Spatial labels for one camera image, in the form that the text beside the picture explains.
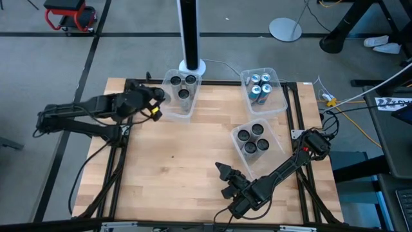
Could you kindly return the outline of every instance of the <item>wooden tabletop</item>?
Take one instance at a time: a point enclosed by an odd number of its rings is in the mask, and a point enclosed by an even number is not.
[[[122,92],[125,79],[109,78],[105,94]],[[305,128],[321,127],[314,89],[310,83],[297,83]],[[294,124],[297,119],[294,98],[290,94]],[[160,119],[148,121],[131,130],[126,164],[121,181],[115,218],[117,220],[151,220],[171,222],[212,222],[214,215],[227,207],[221,190],[227,183],[219,179],[215,162],[244,171],[234,149],[230,131],[247,123],[247,115],[239,86],[201,86],[190,124]],[[292,154],[286,113],[269,120],[282,148]],[[89,154],[104,145],[93,138]],[[104,149],[84,168],[73,216],[82,213],[100,191],[108,163],[109,148]],[[343,221],[329,157],[312,162],[316,189],[326,207]],[[272,208],[259,220],[236,220],[232,223],[302,224],[296,175],[278,185]],[[314,221],[310,196],[306,199],[311,221]],[[106,200],[108,215],[111,192]],[[266,210],[250,210],[246,216],[256,217]],[[228,222],[228,211],[217,222]]]

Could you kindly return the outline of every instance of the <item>clear plastic bin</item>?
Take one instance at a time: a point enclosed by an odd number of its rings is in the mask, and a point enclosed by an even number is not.
[[[192,75],[196,78],[193,85],[186,83],[186,77]],[[179,77],[181,80],[180,88],[172,85],[171,79],[173,77]],[[170,100],[167,99],[160,106],[161,111],[166,119],[176,122],[190,123],[191,116],[193,114],[196,100],[199,96],[201,85],[201,76],[193,73],[182,72],[179,70],[169,70],[165,74],[161,88],[170,96]],[[189,97],[182,100],[178,96],[178,90],[188,90]]]
[[[268,84],[272,87],[272,91],[269,93],[268,98],[264,104],[258,104],[256,101],[251,102],[248,96],[248,90],[251,88],[251,86],[253,86],[253,82],[250,80],[250,78],[254,74],[258,74],[261,77],[264,73],[270,75],[270,81],[268,82]],[[279,79],[277,78],[275,70],[273,70],[272,68],[245,70],[240,73],[240,79],[241,92],[250,119],[270,119],[277,113],[285,111],[288,108],[288,104],[286,103],[285,95],[283,94]]]
[[[256,123],[262,125],[263,127],[263,134],[259,137],[259,139],[266,139],[269,142],[269,148],[261,155],[246,157],[241,151],[242,147],[238,145],[238,133],[241,130],[247,130],[250,133],[252,126]],[[249,180],[258,179],[263,175],[270,174],[290,157],[283,151],[283,148],[280,145],[275,133],[265,119],[256,119],[244,125],[238,126],[232,130],[230,136],[232,137],[233,145],[236,151],[238,151],[240,159],[248,171]]]

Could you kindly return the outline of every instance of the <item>red chair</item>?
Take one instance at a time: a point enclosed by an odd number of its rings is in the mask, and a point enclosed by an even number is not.
[[[94,32],[91,27],[97,22],[96,10],[92,6],[86,6],[84,0],[46,0],[44,7],[47,9],[44,17],[54,30],[68,31],[68,28],[77,28],[81,32]],[[49,20],[49,13],[63,15],[58,26]]]

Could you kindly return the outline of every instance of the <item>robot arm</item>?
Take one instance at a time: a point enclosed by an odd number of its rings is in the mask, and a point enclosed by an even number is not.
[[[273,191],[278,184],[295,171],[299,171],[301,166],[311,160],[323,160],[330,151],[330,143],[317,130],[306,130],[295,141],[294,145],[294,154],[288,160],[271,172],[271,174],[262,176],[252,182],[247,180],[240,171],[234,170],[228,165],[216,163],[220,171],[220,179],[228,182],[229,187],[221,192],[225,199],[233,198],[228,209],[235,218],[243,217],[249,209],[254,211],[260,209],[270,201]],[[306,177],[299,176],[299,178],[303,178],[302,181],[306,180]]]
[[[162,116],[159,109],[165,98],[165,92],[161,88],[146,87],[136,82],[128,86],[124,93],[100,95],[80,103],[49,104],[39,112],[36,128],[42,134],[66,130],[99,136],[105,141],[118,141],[122,133],[119,125],[99,126],[72,118],[89,115],[94,119],[110,117],[115,122],[122,122],[135,113],[148,109],[151,112],[150,118],[157,121]]]

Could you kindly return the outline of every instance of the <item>gray floor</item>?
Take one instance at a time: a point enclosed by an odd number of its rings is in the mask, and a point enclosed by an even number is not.
[[[0,11],[0,32],[52,32],[44,20],[43,0],[33,1],[37,11],[26,1],[3,0]],[[88,0],[100,18],[104,0]],[[295,19],[303,1],[291,0],[227,0],[200,1],[201,32],[268,32],[268,24],[276,17]],[[395,23],[402,27],[407,16],[398,2],[385,1]],[[323,8],[311,0],[310,7],[329,28],[339,22],[351,6],[341,3]],[[304,33],[326,33],[305,12],[301,20]],[[176,1],[119,0],[112,1],[103,32],[178,32]],[[374,5],[353,29],[353,33],[390,33],[390,27],[379,6]],[[50,167],[58,134],[33,139],[36,114],[49,103],[73,100],[93,38],[0,37],[0,135],[25,144],[24,150],[0,149],[0,224],[31,220],[33,206],[39,198],[40,185]],[[337,55],[324,53],[319,39],[300,39],[282,43],[273,38],[201,38],[201,56],[225,61],[242,71],[272,67],[279,78],[311,82],[320,75],[323,84],[338,99],[361,92],[350,87],[351,79],[385,79],[400,70],[401,55],[373,52],[361,39],[348,39]],[[182,44],[178,37],[100,38],[82,100],[102,94],[108,77],[139,77],[150,71],[162,78],[182,60]],[[207,63],[204,79],[237,79],[221,64]],[[375,140],[376,133],[367,111],[348,114]],[[57,177],[45,220],[69,218],[67,198],[75,174],[84,162],[90,140],[71,135]],[[365,138],[354,125],[341,118],[341,130],[333,142],[335,151],[366,151],[376,157],[382,151]],[[345,221],[357,221],[353,212],[362,206],[345,205]]]

